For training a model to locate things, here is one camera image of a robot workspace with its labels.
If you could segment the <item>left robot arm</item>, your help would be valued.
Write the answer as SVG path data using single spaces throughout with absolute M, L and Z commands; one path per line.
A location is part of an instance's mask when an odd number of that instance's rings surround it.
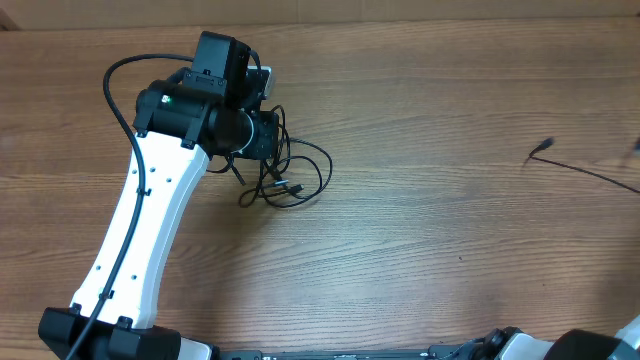
M 66 308 L 47 308 L 38 334 L 61 359 L 216 359 L 217 347 L 157 325 L 166 261 L 186 205 L 214 157 L 264 161 L 275 115 L 261 109 L 273 77 L 233 37 L 203 32 L 196 53 L 142 90 L 123 128 L 125 185 L 95 262 Z

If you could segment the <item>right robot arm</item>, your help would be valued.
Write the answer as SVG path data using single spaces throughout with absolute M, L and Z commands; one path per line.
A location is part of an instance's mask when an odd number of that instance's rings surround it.
M 639 360 L 639 317 L 614 336 L 573 329 L 545 341 L 519 328 L 495 329 L 469 352 L 472 360 Z

